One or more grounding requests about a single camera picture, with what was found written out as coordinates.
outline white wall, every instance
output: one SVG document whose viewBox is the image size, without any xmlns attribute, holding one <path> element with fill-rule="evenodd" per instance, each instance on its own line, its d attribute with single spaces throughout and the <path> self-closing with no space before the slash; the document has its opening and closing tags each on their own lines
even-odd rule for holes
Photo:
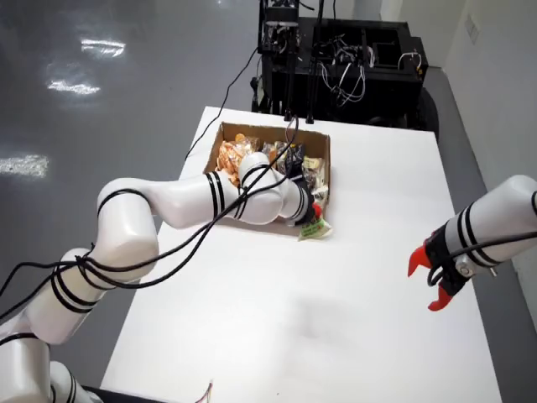
<svg viewBox="0 0 537 403">
<path fill-rule="evenodd" d="M 382 3 L 382 0 L 355 0 L 354 19 L 379 20 Z"/>
<path fill-rule="evenodd" d="M 444 67 L 466 0 L 383 0 L 384 21 L 406 21 L 430 65 Z"/>
<path fill-rule="evenodd" d="M 315 11 L 300 7 L 301 17 L 317 17 L 319 10 L 318 0 L 301 0 L 304 4 L 313 7 Z M 333 18 L 332 4 L 334 0 L 325 0 L 325 7 L 322 11 L 324 18 Z M 354 15 L 354 0 L 336 0 L 336 17 L 337 19 L 352 19 Z"/>
<path fill-rule="evenodd" d="M 468 13 L 481 31 L 475 45 L 464 25 Z M 488 189 L 514 174 L 537 179 L 536 22 L 535 0 L 468 0 L 447 58 L 446 74 Z M 514 266 L 537 327 L 537 249 Z"/>
<path fill-rule="evenodd" d="M 403 0 L 383 0 L 380 16 L 383 21 L 399 21 Z"/>
</svg>

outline black cable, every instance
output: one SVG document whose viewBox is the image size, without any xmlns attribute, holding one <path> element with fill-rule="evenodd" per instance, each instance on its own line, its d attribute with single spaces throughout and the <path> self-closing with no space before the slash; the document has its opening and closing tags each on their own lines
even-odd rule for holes
<svg viewBox="0 0 537 403">
<path fill-rule="evenodd" d="M 315 9 L 313 7 L 308 6 L 307 4 L 303 4 L 302 2 L 299 2 L 299 3 L 303 8 L 307 8 L 310 11 L 315 11 Z"/>
<path fill-rule="evenodd" d="M 296 116 L 293 116 L 293 118 L 291 119 L 291 122 L 289 122 L 289 126 L 287 127 L 287 129 L 285 131 L 285 137 L 287 138 L 287 130 L 289 129 L 290 125 L 292 124 L 293 119 L 295 120 L 295 132 L 293 133 L 293 136 L 292 136 L 290 142 L 288 142 L 286 144 L 286 146 L 270 162 L 270 164 L 265 167 L 265 169 L 261 172 L 261 174 L 252 181 L 250 186 L 247 186 L 247 187 L 244 188 L 243 193 L 241 194 L 241 196 L 236 201 L 234 201 L 232 204 L 230 204 L 230 206 L 228 206 L 220 214 L 218 214 L 211 222 L 209 222 L 206 225 L 204 225 L 201 228 L 199 228 L 195 233 L 193 233 L 181 245 L 171 249 L 168 252 L 160 254 L 159 256 L 156 256 L 155 258 L 148 259 L 148 260 L 146 260 L 144 262 L 140 262 L 138 264 L 132 264 L 132 265 L 123 266 L 123 267 L 112 267 L 112 266 L 108 266 L 108 265 L 105 265 L 105 264 L 100 264 L 99 262 L 95 261 L 93 258 L 90 258 L 88 256 L 84 256 L 84 257 L 77 256 L 76 261 L 63 261 L 63 262 L 60 261 L 60 262 L 54 262 L 54 263 L 51 263 L 51 264 L 41 264 L 41 263 L 36 263 L 36 262 L 23 262 L 21 264 L 17 264 L 17 266 L 15 266 L 15 268 L 13 268 L 12 272 L 9 274 L 8 279 L 4 283 L 2 289 L 0 290 L 0 296 L 2 296 L 3 292 L 7 289 L 8 284 L 10 283 L 12 278 L 15 276 L 17 271 L 20 270 L 24 266 L 36 267 L 36 268 L 41 268 L 41 269 L 50 269 L 50 268 L 53 268 L 53 267 L 57 267 L 57 270 L 54 271 L 53 273 L 51 273 L 50 275 L 48 275 L 41 283 L 39 283 L 39 285 L 28 296 L 23 298 L 20 302 L 18 302 L 17 304 L 15 304 L 11 308 L 9 308 L 7 311 L 5 311 L 2 315 L 0 315 L 0 322 L 5 317 L 7 317 L 11 313 L 13 313 L 17 309 L 19 309 L 21 306 L 23 306 L 26 303 L 28 303 L 29 301 L 31 301 L 39 293 L 41 288 L 43 288 L 44 285 L 47 284 L 48 281 L 52 280 L 55 276 L 59 276 L 64 271 L 69 270 L 69 269 L 71 269 L 71 268 L 73 268 L 73 267 L 75 267 L 77 265 L 79 267 L 83 267 L 85 270 L 91 272 L 97 278 L 99 278 L 100 280 L 108 283 L 109 285 L 114 285 L 117 288 L 135 289 L 135 290 L 142 289 L 142 288 L 147 288 L 147 287 L 150 287 L 150 286 L 153 286 L 153 285 L 157 285 L 157 284 L 167 280 L 172 275 L 176 274 L 179 270 L 181 270 L 192 259 L 192 257 L 196 253 L 197 249 L 201 246 L 201 243 L 203 242 L 203 240 L 205 239 L 205 237 L 207 236 L 207 234 L 209 233 L 211 228 L 216 224 L 217 221 L 219 221 L 222 217 L 225 217 L 234 208 L 240 206 L 240 204 L 243 201 L 245 201 L 246 199 L 248 199 L 249 197 L 252 197 L 252 196 L 258 194 L 261 191 L 267 191 L 269 189 L 273 189 L 273 188 L 281 185 L 281 183 L 283 183 L 286 179 L 288 179 L 290 171 L 286 172 L 286 174 L 284 175 L 284 177 L 280 181 L 277 181 L 277 182 L 273 183 L 270 186 L 265 186 L 263 188 L 257 189 L 256 191 L 253 191 L 252 193 L 249 193 L 249 190 L 252 187 L 254 187 L 263 178 L 263 176 L 266 175 L 266 173 L 270 169 L 272 169 L 272 167 L 274 166 L 276 161 L 289 150 L 291 144 L 295 141 L 296 135 L 298 133 L 298 128 L 299 128 L 299 119 Z M 196 243 L 194 248 L 186 256 L 186 258 L 178 266 L 176 266 L 173 270 L 171 270 L 166 275 L 163 275 L 162 277 L 159 277 L 158 279 L 155 279 L 155 280 L 152 280 L 152 281 L 149 281 L 149 282 L 146 282 L 146 283 L 142 283 L 142 284 L 124 284 L 124 283 L 115 281 L 115 280 L 113 280 L 113 279 L 111 279 L 109 277 L 106 277 L 103 273 L 101 273 L 99 271 L 99 270 L 102 270 L 102 271 L 108 271 L 108 272 L 126 272 L 126 271 L 132 271 L 132 270 L 139 269 L 139 268 L 144 267 L 145 265 L 148 265 L 148 264 L 155 263 L 155 262 L 157 262 L 157 261 L 159 261 L 161 259 L 164 259 L 164 258 L 170 256 L 171 254 L 174 254 L 174 253 L 178 252 L 179 250 L 183 249 L 184 246 L 188 245 L 201 232 L 203 232 L 203 234 L 201 235 L 200 239 L 198 240 L 198 242 Z"/>
<path fill-rule="evenodd" d="M 222 106 L 220 107 L 220 110 L 218 111 L 218 114 L 216 115 L 216 117 L 214 119 L 212 119 L 209 124 L 207 124 L 207 127 L 205 128 L 205 130 L 203 130 L 203 133 L 201 134 L 201 136 L 192 144 L 192 146 L 190 147 L 190 149 L 188 150 L 188 153 L 186 153 L 186 156 L 185 156 L 185 160 L 189 157 L 190 153 L 192 152 L 192 150 L 194 149 L 194 147 L 196 146 L 196 144 L 198 144 L 198 142 L 203 139 L 203 136 L 205 136 L 205 133 L 207 133 L 207 130 L 209 129 L 209 127 L 220 117 L 220 115 L 222 114 L 222 110 L 224 109 L 224 106 L 226 105 L 226 102 L 227 102 L 227 97 L 229 97 L 229 90 L 231 89 L 232 85 L 235 84 L 237 82 L 237 80 L 239 79 L 239 77 L 241 76 L 241 74 L 248 68 L 248 66 L 250 65 L 250 62 L 252 61 L 252 58 L 253 56 L 256 54 L 256 52 L 258 51 L 258 47 L 256 46 L 256 48 L 253 50 L 252 54 L 250 55 L 250 58 L 248 59 L 248 63 L 242 68 L 242 70 L 239 71 L 238 75 L 235 77 L 235 79 L 231 82 L 231 84 L 229 86 L 227 86 L 227 89 L 226 89 L 226 96 L 224 97 L 224 102 L 222 102 Z"/>
<path fill-rule="evenodd" d="M 39 283 L 39 285 L 30 292 L 25 298 L 23 298 L 21 301 L 17 302 L 15 305 L 13 305 L 11 308 L 9 308 L 7 311 L 5 311 L 2 315 L 0 315 L 0 323 L 3 321 L 5 317 L 8 317 L 13 312 L 17 311 L 21 306 L 27 304 L 28 302 L 32 301 L 32 299 L 38 295 L 38 293 L 41 291 L 41 289 L 44 287 L 45 284 L 47 284 L 55 275 L 59 275 L 59 273 L 63 273 L 67 269 L 72 268 L 76 265 L 76 262 L 74 264 L 68 264 L 65 267 L 62 267 L 61 270 L 56 270 L 54 273 L 47 275 L 43 281 Z M 30 267 L 35 267 L 35 264 L 29 264 Z"/>
</svg>

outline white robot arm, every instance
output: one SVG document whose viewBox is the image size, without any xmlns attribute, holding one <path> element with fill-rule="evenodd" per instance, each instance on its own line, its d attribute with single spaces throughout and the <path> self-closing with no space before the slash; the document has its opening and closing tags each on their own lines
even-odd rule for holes
<svg viewBox="0 0 537 403">
<path fill-rule="evenodd" d="M 242 185 L 239 189 L 224 172 L 172 182 L 114 180 L 102 189 L 97 200 L 98 233 L 94 249 L 72 249 L 62 261 L 88 256 L 100 264 L 121 268 L 155 258 L 159 255 L 159 245 L 154 214 L 174 228 L 209 222 L 237 201 L 245 187 L 252 195 L 244 197 L 228 217 L 257 225 L 277 217 L 295 223 L 311 219 L 313 199 L 307 188 L 298 181 L 285 179 L 275 170 L 264 172 L 268 166 L 269 160 L 262 153 L 245 157 L 239 167 Z M 127 284 L 139 280 L 153 267 L 154 263 L 136 270 L 102 273 Z M 52 363 L 49 368 L 46 344 L 60 344 L 69 339 L 112 288 L 92 272 L 72 267 L 52 276 L 22 312 L 0 326 L 0 403 L 47 402 L 53 397 L 59 403 L 91 401 L 63 365 Z M 73 390 L 77 385 L 79 393 L 75 398 Z"/>
<path fill-rule="evenodd" d="M 495 276 L 495 266 L 535 245 L 537 182 L 516 175 L 434 231 L 410 257 L 409 276 L 430 269 L 429 285 L 440 284 L 429 309 L 439 311 L 474 275 Z"/>
</svg>

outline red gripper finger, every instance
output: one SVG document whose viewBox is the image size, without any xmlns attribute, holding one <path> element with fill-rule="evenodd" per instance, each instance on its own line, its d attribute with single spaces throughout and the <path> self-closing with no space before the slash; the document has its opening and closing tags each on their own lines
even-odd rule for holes
<svg viewBox="0 0 537 403">
<path fill-rule="evenodd" d="M 444 309 L 450 303 L 452 296 L 448 296 L 446 290 L 438 287 L 438 301 L 433 301 L 429 304 L 429 310 L 436 312 Z"/>
<path fill-rule="evenodd" d="M 420 246 L 410 255 L 409 277 L 415 272 L 418 266 L 424 266 L 428 269 L 432 266 L 425 252 L 425 246 Z"/>
</svg>

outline cardboard box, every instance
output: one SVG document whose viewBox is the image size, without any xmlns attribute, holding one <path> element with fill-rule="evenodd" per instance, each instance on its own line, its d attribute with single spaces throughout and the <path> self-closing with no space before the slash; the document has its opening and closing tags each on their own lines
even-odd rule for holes
<svg viewBox="0 0 537 403">
<path fill-rule="evenodd" d="M 216 170 L 216 160 L 222 141 L 233 141 L 239 133 L 247 137 L 257 137 L 260 140 L 260 149 L 263 148 L 265 142 L 275 143 L 276 141 L 285 141 L 285 128 L 271 128 L 268 126 L 250 126 L 247 124 L 235 124 L 222 122 L 218 133 L 216 134 L 215 142 L 212 145 L 211 154 L 207 161 L 204 173 Z M 293 129 L 289 129 L 289 138 L 293 136 Z M 311 158 L 322 158 L 325 161 L 325 178 L 328 185 L 328 198 L 326 205 L 330 200 L 330 137 L 319 133 L 301 130 L 295 137 L 296 144 L 305 146 L 305 154 Z"/>
</svg>

